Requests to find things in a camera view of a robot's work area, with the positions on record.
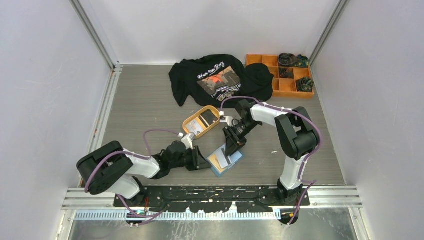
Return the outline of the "gold orange card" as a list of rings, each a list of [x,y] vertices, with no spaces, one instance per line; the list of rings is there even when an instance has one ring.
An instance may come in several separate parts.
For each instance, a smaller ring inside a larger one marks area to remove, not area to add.
[[[207,158],[207,160],[210,162],[210,164],[212,165],[212,167],[215,169],[215,170],[217,170],[217,171],[221,171],[222,169],[221,169],[221,166],[220,166],[220,163],[219,163],[219,160],[218,160],[218,158],[217,158],[217,155],[216,154],[212,154],[212,155],[210,155],[208,158]]]

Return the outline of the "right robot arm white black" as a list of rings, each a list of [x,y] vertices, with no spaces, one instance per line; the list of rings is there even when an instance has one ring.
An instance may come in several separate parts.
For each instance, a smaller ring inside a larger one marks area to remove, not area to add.
[[[311,155],[321,145],[321,132],[303,107],[288,109],[247,97],[241,99],[235,109],[240,116],[235,123],[223,111],[219,113],[220,121],[227,123],[223,128],[225,156],[243,148],[247,143],[246,136],[256,126],[267,124],[274,127],[285,154],[283,173],[277,181],[275,193],[281,204],[291,205],[302,192],[304,170]]]

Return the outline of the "yellow oval tray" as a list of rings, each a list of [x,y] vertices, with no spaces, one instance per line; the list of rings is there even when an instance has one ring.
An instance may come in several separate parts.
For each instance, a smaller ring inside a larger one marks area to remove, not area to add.
[[[211,110],[217,117],[218,117],[218,121],[216,121],[214,124],[210,125],[210,126],[206,126],[202,123],[202,119],[201,119],[201,113],[203,113],[206,110]],[[219,116],[219,111],[217,108],[215,108],[214,106],[208,105],[203,107],[201,110],[199,110],[198,112],[196,112],[195,114],[193,114],[192,116],[190,116],[189,118],[187,118],[183,123],[182,123],[182,129],[188,134],[189,131],[186,129],[185,125],[188,124],[190,121],[192,120],[198,120],[199,123],[201,123],[204,127],[205,130],[198,136],[195,137],[195,139],[199,139],[202,136],[204,136],[206,133],[208,133],[211,129],[213,129],[214,127],[216,127],[219,123],[220,116]]]

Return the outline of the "blue leather card holder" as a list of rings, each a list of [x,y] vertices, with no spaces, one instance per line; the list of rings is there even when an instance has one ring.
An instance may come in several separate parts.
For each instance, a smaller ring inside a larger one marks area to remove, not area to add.
[[[244,157],[241,151],[237,151],[230,156],[226,156],[225,150],[226,145],[223,144],[221,147],[219,147],[206,158],[206,160],[211,164],[212,172],[218,178],[224,175],[228,170],[230,170]]]

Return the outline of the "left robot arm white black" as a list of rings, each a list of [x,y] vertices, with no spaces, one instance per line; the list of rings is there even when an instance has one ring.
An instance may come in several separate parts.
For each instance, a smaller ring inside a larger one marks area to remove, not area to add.
[[[147,198],[138,176],[158,180],[166,177],[172,169],[199,171],[211,167],[198,146],[186,147],[182,141],[174,141],[158,154],[145,156],[123,148],[114,140],[84,156],[76,164],[85,183],[85,192],[91,195],[113,193],[135,207],[141,206]]]

